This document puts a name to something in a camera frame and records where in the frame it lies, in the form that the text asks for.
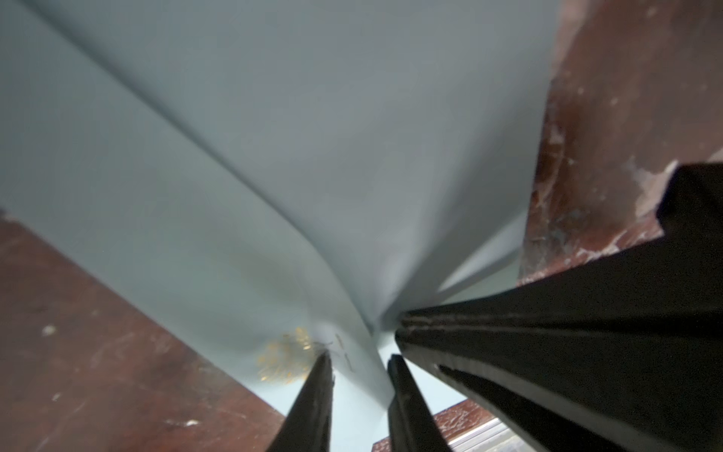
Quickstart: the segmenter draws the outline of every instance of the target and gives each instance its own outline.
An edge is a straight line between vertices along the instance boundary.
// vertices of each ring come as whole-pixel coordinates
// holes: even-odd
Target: white paint scratch
[[[552,162],[552,173],[543,182],[535,182],[534,185],[534,190],[538,195],[536,207],[540,208],[541,206],[545,206],[545,210],[547,209],[547,198],[552,194],[552,189],[555,188],[557,177],[560,175],[562,160],[565,158],[565,149],[561,148],[558,153],[546,154],[554,158]]]
[[[543,279],[547,276],[547,271],[545,270],[538,270],[534,273],[531,273],[524,278],[520,280],[520,285],[524,286],[525,284],[529,284],[532,282],[537,281],[538,279]]]
[[[114,339],[110,342],[106,342],[100,348],[93,354],[93,356],[90,358],[90,368],[95,369],[102,361],[103,361],[103,354],[110,348],[122,345],[123,343],[126,343],[128,341],[131,341],[133,337],[135,336],[135,333],[130,332],[127,334],[124,334],[123,336]],[[116,350],[116,357],[123,358],[122,350]]]
[[[157,354],[164,354],[171,350],[172,337],[168,334],[163,334],[159,338],[151,336],[150,341],[153,342]]]
[[[201,422],[197,421],[196,419],[191,419],[188,421],[174,421],[172,419],[166,419],[163,421],[165,424],[173,425],[174,427],[193,427],[194,425],[198,425]]]
[[[550,145],[564,145],[565,144],[565,133],[560,128],[553,124],[549,131],[549,140],[547,141]]]
[[[723,148],[718,149],[708,158],[708,162],[723,162]]]
[[[451,419],[446,419],[441,425],[439,425],[440,431],[448,432],[449,430],[455,430],[464,426],[465,421],[469,417],[469,412],[462,411]]]
[[[44,338],[51,336],[55,334],[55,332],[58,330],[58,328],[55,328],[55,325],[46,325],[45,328],[43,328],[42,333],[40,333]]]
[[[85,402],[86,402],[86,401],[83,401],[83,403],[81,403],[76,409],[74,409],[73,411],[71,411],[71,412],[70,412],[67,416],[65,416],[63,419],[60,419],[60,421],[59,421],[58,424],[55,426],[55,428],[54,428],[53,431],[50,433],[50,435],[44,437],[43,440],[40,442],[40,444],[38,444],[38,446],[35,447],[35,449],[33,449],[33,452],[39,452],[40,450],[42,450],[42,449],[48,444],[48,442],[50,442],[50,440],[53,438],[53,436],[55,436],[55,435],[57,435],[58,433],[60,433],[60,432],[63,430],[63,427],[65,427],[65,424],[68,423],[68,421],[70,420],[70,418],[72,418],[73,416],[75,416],[75,414],[77,414],[80,410],[83,409],[83,407],[85,406]]]
[[[591,251],[591,250],[586,250],[585,248],[580,248],[578,250],[577,254],[575,255],[575,257],[582,257],[584,255],[587,255],[587,258],[585,259],[585,263],[588,263],[591,260],[596,260],[596,259],[599,259],[604,256],[613,255],[616,252],[620,251],[620,248],[617,246],[617,241],[620,240],[620,238],[622,236],[624,236],[625,233],[627,233],[627,232],[628,232],[627,230],[622,231],[618,235],[613,237],[612,240],[610,241],[610,243],[602,250]]]
[[[628,160],[625,164],[625,169],[632,174],[633,181],[635,181],[641,190],[641,194],[635,203],[637,217],[646,215],[658,206],[665,192],[665,188],[668,185],[670,176],[677,168],[677,165],[678,161],[673,160],[668,163],[662,172],[653,174],[644,168],[638,168],[635,164],[635,156]]]

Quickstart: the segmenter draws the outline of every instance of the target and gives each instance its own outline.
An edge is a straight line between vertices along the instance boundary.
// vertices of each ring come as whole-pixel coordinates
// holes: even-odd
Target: scratched wood
[[[606,0],[552,82],[521,282],[661,234],[681,163],[723,158],[723,8],[717,0]]]
[[[437,413],[434,418],[442,436],[447,441],[450,441],[485,422],[491,421],[495,416],[468,399]],[[374,443],[372,452],[391,452],[391,447],[389,438],[385,438]]]
[[[0,438],[15,451],[263,451],[283,416],[0,221]]]

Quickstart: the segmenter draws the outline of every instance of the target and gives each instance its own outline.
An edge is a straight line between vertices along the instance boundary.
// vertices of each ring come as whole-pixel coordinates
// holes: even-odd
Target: brown wooden surface
[[[670,170],[723,159],[721,55],[720,1],[564,1],[522,281],[659,234]],[[262,451],[283,421],[14,221],[0,370],[4,451]],[[489,414],[436,420],[451,438]]]
[[[681,163],[723,158],[723,2],[606,0],[550,88],[522,282],[646,242]]]
[[[0,450],[263,451],[283,416],[0,221]]]

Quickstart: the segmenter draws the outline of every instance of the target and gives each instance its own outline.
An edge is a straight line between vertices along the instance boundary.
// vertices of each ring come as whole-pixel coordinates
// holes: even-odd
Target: black plastic part
[[[665,236],[408,312],[402,354],[541,451],[723,450],[723,165],[678,169]]]
[[[328,352],[321,354],[267,452],[328,452],[334,381]]]
[[[395,396],[389,406],[389,436],[393,452],[450,452],[437,430],[404,358],[392,355],[387,372]]]

